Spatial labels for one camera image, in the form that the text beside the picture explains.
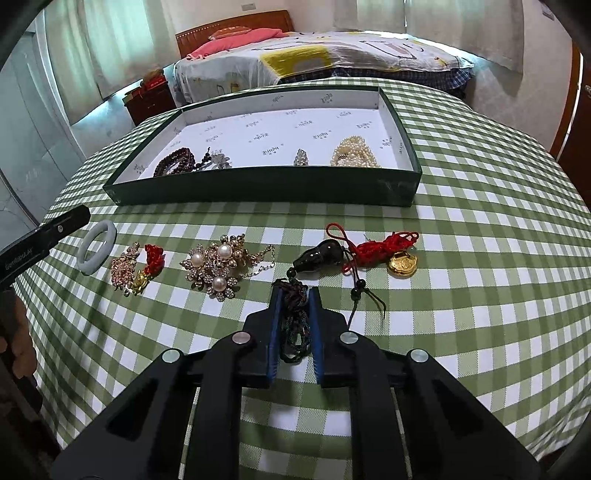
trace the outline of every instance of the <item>beige curtain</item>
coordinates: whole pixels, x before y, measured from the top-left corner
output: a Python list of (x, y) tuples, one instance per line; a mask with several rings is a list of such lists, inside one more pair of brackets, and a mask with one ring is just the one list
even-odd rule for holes
[(335, 0), (335, 27), (404, 33), (404, 0)]
[(522, 0), (407, 0), (407, 33), (523, 72)]
[(46, 26), (71, 124), (150, 70), (180, 58), (161, 0), (54, 0)]

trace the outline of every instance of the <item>pillow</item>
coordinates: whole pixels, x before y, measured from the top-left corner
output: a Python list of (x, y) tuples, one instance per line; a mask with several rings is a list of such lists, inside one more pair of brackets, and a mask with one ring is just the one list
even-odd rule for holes
[(243, 47), (244, 45), (269, 40), (270, 38), (283, 37), (289, 37), (289, 35), (287, 33), (283, 33), (280, 28), (257, 28), (256, 30), (252, 30), (242, 35), (208, 41), (207, 43), (201, 45), (197, 50), (191, 52), (187, 58), (190, 60), (203, 59), (220, 51)]
[(218, 30), (214, 34), (210, 35), (209, 39), (210, 40), (218, 40), (220, 38), (233, 37), (234, 35), (242, 35), (242, 34), (248, 33), (248, 32), (250, 32), (250, 30), (252, 30), (252, 29), (248, 28), (248, 27), (223, 28), (221, 30)]

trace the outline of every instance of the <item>green checkered tablecloth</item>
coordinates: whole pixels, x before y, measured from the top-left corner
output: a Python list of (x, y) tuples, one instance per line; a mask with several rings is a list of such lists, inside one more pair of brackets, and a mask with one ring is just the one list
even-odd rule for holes
[[(392, 351), (430, 352), (536, 457), (570, 441), (591, 404), (591, 215), (566, 175), (531, 137), (437, 90), (378, 79), (310, 83), (383, 88), (423, 166), (414, 206), (115, 206), (104, 182), (169, 113), (88, 159), (46, 220), (84, 203), (91, 223), (16, 283), (32, 321), (44, 414), (60, 443), (164, 349), (199, 351), (241, 329), (248, 313), (267, 305), (273, 279), (325, 237), (329, 222), (356, 243), (392, 231), (421, 234), (411, 279), (394, 279), (384, 266), (364, 273), (389, 313), (383, 321), (364, 298), (353, 330)], [(112, 258), (134, 241), (164, 248), (166, 268), (143, 295), (113, 291), (110, 261), (91, 277), (76, 270), (82, 237), (103, 219), (118, 229)], [(274, 270), (242, 282), (224, 303), (191, 291), (178, 264), (186, 252), (241, 232), (251, 251), (275, 245)], [(327, 308), (348, 316), (351, 278), (309, 283), (320, 286)], [(311, 359), (282, 363), (270, 390), (243, 393), (241, 478), (351, 478), (349, 436), (347, 391), (322, 391)]]

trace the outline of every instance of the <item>wooden nightstand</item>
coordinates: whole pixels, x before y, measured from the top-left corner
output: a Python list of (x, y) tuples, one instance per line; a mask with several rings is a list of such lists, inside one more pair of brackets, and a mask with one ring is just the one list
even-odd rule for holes
[(177, 107), (168, 88), (168, 82), (137, 94), (128, 100), (125, 106), (136, 127), (151, 116), (168, 112)]

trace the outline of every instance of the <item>pink blanket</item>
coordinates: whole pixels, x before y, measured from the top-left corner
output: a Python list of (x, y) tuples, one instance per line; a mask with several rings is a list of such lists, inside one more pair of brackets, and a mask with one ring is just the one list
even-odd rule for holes
[(270, 38), (283, 38), (289, 37), (287, 33), (283, 33), (279, 28), (257, 28), (251, 30), (244, 35), (236, 35), (234, 37), (220, 38), (218, 40), (208, 41), (206, 44), (201, 45), (197, 50), (187, 55), (188, 59), (203, 59), (208, 55), (213, 55), (224, 50), (230, 50), (231, 48), (243, 47), (250, 43), (257, 43), (263, 40), (269, 40)]

